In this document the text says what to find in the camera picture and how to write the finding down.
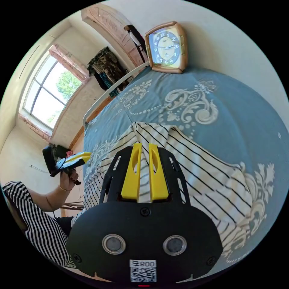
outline blue bedspread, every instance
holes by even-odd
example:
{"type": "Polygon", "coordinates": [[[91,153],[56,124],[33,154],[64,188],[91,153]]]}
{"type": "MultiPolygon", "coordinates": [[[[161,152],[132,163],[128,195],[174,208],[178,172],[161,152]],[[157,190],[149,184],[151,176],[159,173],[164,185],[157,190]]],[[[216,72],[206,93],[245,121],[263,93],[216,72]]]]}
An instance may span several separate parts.
{"type": "Polygon", "coordinates": [[[289,187],[289,134],[276,111],[229,76],[193,68],[165,74],[148,67],[86,126],[84,150],[92,158],[84,183],[134,121],[176,125],[218,158],[241,165],[254,200],[248,231],[233,239],[209,275],[244,258],[273,225],[289,187]]]}

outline window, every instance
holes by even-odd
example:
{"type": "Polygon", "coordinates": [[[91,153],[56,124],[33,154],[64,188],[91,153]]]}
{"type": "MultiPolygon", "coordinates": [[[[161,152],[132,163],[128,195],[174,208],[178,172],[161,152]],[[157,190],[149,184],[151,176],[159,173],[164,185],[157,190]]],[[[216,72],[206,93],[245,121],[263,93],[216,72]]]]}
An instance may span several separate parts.
{"type": "Polygon", "coordinates": [[[66,103],[80,85],[80,80],[49,55],[32,79],[23,108],[53,129],[66,103]]]}

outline striped shirt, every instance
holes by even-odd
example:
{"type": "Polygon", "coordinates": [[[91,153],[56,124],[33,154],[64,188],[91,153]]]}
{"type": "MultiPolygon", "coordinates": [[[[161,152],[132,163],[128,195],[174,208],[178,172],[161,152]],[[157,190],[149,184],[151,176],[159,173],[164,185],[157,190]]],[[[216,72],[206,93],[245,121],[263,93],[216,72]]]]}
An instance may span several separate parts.
{"type": "Polygon", "coordinates": [[[191,205],[213,220],[223,248],[235,237],[246,234],[238,224],[250,215],[253,199],[240,166],[213,156],[174,126],[143,122],[134,122],[97,165],[95,174],[85,185],[84,210],[72,219],[71,225],[99,203],[103,179],[115,154],[135,143],[142,143],[140,203],[150,202],[149,143],[153,143],[175,155],[186,179],[191,205]]]}
{"type": "MultiPolygon", "coordinates": [[[[240,166],[213,156],[174,126],[142,122],[134,122],[97,165],[94,175],[85,184],[84,209],[72,219],[72,226],[81,214],[99,203],[103,179],[115,154],[135,143],[142,143],[139,202],[150,202],[148,147],[153,143],[175,155],[186,179],[191,205],[215,223],[223,248],[233,238],[246,234],[238,224],[243,224],[250,215],[252,196],[240,166]]],[[[3,190],[27,224],[25,235],[33,246],[58,265],[75,268],[66,251],[67,236],[54,218],[33,203],[24,184],[10,182],[3,190]]],[[[180,193],[185,202],[181,186],[180,193]]]]}

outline clock face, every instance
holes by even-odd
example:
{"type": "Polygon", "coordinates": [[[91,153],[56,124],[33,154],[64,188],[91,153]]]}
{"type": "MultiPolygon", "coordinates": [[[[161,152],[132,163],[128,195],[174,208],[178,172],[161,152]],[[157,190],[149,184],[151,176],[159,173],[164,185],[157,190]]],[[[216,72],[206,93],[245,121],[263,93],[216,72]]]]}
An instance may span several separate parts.
{"type": "Polygon", "coordinates": [[[180,64],[180,42],[174,27],[162,28],[149,35],[151,55],[154,64],[176,68],[180,64]]]}

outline woman's hand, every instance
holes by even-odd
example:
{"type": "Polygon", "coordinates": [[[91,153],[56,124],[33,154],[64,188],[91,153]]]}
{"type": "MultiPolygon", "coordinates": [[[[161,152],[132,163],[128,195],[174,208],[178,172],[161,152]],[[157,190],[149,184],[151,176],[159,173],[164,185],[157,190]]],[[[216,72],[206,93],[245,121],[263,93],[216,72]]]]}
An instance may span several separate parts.
{"type": "Polygon", "coordinates": [[[75,186],[74,181],[78,179],[78,173],[74,169],[70,177],[65,172],[60,173],[59,185],[62,189],[71,191],[75,186]]]}

